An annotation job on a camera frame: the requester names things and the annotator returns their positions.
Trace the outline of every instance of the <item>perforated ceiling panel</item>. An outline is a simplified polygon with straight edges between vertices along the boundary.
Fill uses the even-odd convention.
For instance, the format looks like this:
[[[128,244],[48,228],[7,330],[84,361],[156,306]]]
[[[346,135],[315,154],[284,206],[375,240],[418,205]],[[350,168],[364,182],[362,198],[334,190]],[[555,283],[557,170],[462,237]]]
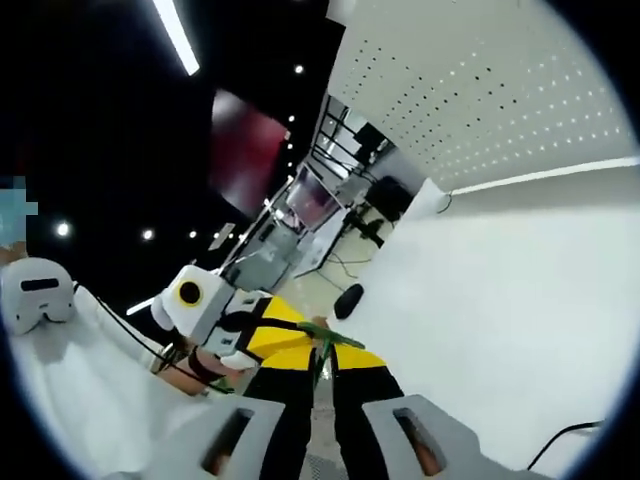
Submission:
[[[536,0],[361,0],[329,92],[443,190],[637,154],[598,61]]]

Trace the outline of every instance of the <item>white wall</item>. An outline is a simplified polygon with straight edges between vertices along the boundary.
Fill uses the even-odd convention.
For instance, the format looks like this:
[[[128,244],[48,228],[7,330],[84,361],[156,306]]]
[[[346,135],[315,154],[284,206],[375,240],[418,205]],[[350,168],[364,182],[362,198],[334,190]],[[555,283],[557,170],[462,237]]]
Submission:
[[[346,25],[356,8],[357,0],[331,0],[329,2],[329,10],[327,11],[327,18],[330,18],[334,22]]]

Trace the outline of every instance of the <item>red screen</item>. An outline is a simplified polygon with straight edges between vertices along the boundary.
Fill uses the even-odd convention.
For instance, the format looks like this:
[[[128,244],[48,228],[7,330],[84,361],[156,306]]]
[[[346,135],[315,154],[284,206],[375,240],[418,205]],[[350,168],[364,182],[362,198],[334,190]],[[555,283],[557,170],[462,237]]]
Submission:
[[[291,185],[287,205],[310,230],[320,228],[340,209],[338,201],[307,167]]]
[[[209,185],[252,218],[262,208],[287,129],[235,95],[213,104]]]

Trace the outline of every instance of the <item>hand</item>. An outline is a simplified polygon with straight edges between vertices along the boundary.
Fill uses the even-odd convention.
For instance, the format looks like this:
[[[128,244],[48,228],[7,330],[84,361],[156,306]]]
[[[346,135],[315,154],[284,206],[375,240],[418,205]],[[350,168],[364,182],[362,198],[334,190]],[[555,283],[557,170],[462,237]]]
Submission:
[[[242,377],[242,374],[244,373],[244,370],[233,370],[232,368],[224,366],[222,362],[220,362],[220,359],[218,357],[211,353],[208,353],[206,350],[203,350],[201,348],[198,348],[196,350],[196,358],[207,370],[227,377],[227,380],[232,386]]]

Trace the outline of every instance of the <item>monitor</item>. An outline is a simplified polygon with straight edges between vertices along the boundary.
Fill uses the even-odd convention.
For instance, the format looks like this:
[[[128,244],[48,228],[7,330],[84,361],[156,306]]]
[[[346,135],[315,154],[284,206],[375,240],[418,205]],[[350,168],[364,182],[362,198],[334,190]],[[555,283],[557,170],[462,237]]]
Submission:
[[[331,191],[306,165],[303,165],[298,177],[291,184],[286,202],[304,226],[312,231],[324,225],[342,208]]]

